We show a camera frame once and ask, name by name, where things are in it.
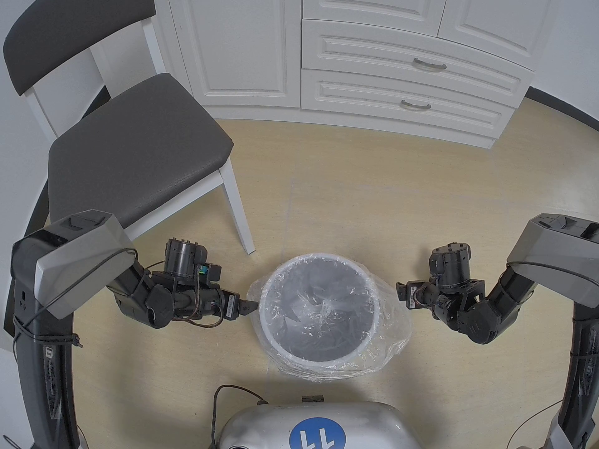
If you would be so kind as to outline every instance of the white label sticker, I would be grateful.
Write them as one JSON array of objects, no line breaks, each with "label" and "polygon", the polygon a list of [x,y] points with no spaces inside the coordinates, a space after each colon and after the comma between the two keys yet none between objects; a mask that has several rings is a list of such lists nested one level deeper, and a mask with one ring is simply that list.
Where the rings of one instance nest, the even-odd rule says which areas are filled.
[{"label": "white label sticker", "polygon": [[414,301],[414,293],[416,292],[416,287],[410,287],[410,309],[413,310],[416,307],[416,302]]},{"label": "white label sticker", "polygon": [[235,304],[235,296],[229,295],[229,303],[226,306],[226,316],[230,318],[233,314],[233,304]]}]

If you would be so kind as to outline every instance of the white chair leg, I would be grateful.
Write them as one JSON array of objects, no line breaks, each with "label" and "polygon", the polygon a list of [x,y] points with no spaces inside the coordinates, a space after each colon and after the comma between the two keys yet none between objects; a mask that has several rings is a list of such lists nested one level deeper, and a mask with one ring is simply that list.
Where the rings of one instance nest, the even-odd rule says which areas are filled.
[{"label": "white chair leg", "polygon": [[228,159],[219,171],[223,178],[225,196],[229,201],[229,207],[233,214],[233,221],[235,221],[235,227],[237,228],[237,233],[239,233],[241,245],[246,253],[250,254],[254,252],[256,248],[254,248],[250,227],[247,224],[246,212],[243,211],[243,204],[241,204],[241,196],[239,195],[239,189],[237,188],[237,182],[235,181],[231,159]]}]

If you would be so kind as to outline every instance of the white chair frame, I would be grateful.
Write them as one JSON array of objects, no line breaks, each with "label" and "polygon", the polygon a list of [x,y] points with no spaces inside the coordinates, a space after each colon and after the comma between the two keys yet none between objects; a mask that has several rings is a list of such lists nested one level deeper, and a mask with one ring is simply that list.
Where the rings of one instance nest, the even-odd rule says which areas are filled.
[{"label": "white chair frame", "polygon": [[[164,66],[164,60],[158,47],[158,40],[156,39],[156,33],[154,26],[152,25],[152,19],[145,19],[141,21],[141,26],[146,37],[146,43],[150,50],[150,56],[152,56],[152,62],[154,63],[154,69],[156,73],[166,73]],[[40,104],[40,100],[35,93],[34,87],[31,87],[25,92],[25,98],[29,104],[31,111],[33,112],[35,119],[40,125],[44,135],[50,142],[53,142],[57,137],[57,133],[50,123],[46,112]],[[231,165],[231,159],[227,159],[225,164],[214,171],[204,179],[191,185],[189,188],[181,191],[177,196],[170,199],[164,205],[159,206],[154,211],[143,216],[130,226],[124,229],[124,232],[129,236],[131,240],[143,235],[148,229],[153,228],[162,220],[168,218],[171,214],[176,213],[185,206],[189,205],[193,201],[197,200],[201,196],[204,196],[209,191],[214,190],[216,187],[222,185],[225,192],[227,201],[229,202],[229,208],[233,215],[233,221],[235,221],[235,227],[241,240],[241,245],[247,254],[252,253],[255,250],[253,240],[251,238],[250,227],[247,224],[247,218],[243,205],[241,203],[241,196],[239,195],[239,189],[237,188],[237,182],[235,174],[233,173],[233,167]]]}]

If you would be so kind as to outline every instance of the chair backrest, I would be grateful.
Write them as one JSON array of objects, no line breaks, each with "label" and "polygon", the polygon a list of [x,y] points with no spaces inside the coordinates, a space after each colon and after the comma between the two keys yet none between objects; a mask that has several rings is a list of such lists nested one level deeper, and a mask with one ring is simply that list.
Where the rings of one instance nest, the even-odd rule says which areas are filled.
[{"label": "chair backrest", "polygon": [[156,14],[154,0],[36,0],[4,41],[4,60],[19,95],[94,43]]}]

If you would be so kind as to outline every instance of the white drawer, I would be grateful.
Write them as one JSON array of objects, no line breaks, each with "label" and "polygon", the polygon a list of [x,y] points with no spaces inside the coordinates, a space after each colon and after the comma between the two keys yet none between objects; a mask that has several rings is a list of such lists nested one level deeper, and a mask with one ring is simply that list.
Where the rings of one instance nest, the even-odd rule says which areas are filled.
[{"label": "white drawer", "polygon": [[492,138],[501,135],[514,113],[499,103],[422,83],[322,70],[302,70],[301,107],[394,118]]},{"label": "white drawer", "polygon": [[520,105],[534,74],[503,58],[441,38],[325,20],[302,21],[302,68],[410,80],[513,108]]}]

